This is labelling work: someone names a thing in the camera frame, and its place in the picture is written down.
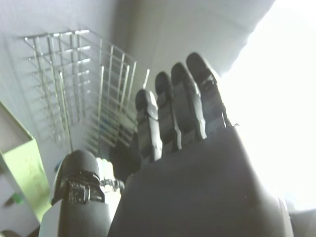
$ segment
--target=wire basket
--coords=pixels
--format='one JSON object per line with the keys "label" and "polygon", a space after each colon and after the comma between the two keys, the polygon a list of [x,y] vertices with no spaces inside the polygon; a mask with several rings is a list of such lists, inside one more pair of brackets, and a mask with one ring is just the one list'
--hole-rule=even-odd
{"label": "wire basket", "polygon": [[41,131],[71,150],[130,145],[136,129],[132,57],[90,30],[27,36],[25,42],[33,50],[28,60],[36,68]]}

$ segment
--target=light green box side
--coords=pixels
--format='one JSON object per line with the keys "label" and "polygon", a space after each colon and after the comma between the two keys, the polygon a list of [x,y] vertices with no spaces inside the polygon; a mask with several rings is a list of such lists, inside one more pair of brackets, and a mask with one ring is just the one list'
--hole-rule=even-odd
{"label": "light green box side", "polygon": [[3,160],[38,221],[41,222],[44,213],[51,207],[50,187],[36,140],[33,139],[4,153]]}

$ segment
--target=wire grid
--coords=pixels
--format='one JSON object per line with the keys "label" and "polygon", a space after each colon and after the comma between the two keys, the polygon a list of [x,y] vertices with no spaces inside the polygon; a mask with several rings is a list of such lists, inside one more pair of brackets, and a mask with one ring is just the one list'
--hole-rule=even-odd
{"label": "wire grid", "polygon": [[94,153],[100,141],[130,145],[135,60],[90,30],[28,36],[25,42],[33,50],[29,62],[37,69],[33,78],[50,137],[73,150],[71,128],[80,124],[88,134],[85,148]]}

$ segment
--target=back of robotic hand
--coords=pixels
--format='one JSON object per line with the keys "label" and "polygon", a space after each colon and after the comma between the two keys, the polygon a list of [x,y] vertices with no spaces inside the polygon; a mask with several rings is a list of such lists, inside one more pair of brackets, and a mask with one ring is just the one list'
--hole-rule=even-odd
{"label": "back of robotic hand", "polygon": [[82,150],[67,155],[57,171],[52,207],[43,217],[39,236],[106,236],[123,188],[110,162]]}

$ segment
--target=green object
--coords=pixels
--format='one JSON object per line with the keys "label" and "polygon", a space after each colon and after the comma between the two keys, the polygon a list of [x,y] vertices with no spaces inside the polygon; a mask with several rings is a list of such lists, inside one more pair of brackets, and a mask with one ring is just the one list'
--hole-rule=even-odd
{"label": "green object", "polygon": [[41,222],[51,207],[50,187],[36,140],[1,102],[0,131],[0,166],[16,191],[12,197],[16,203],[24,197]]}

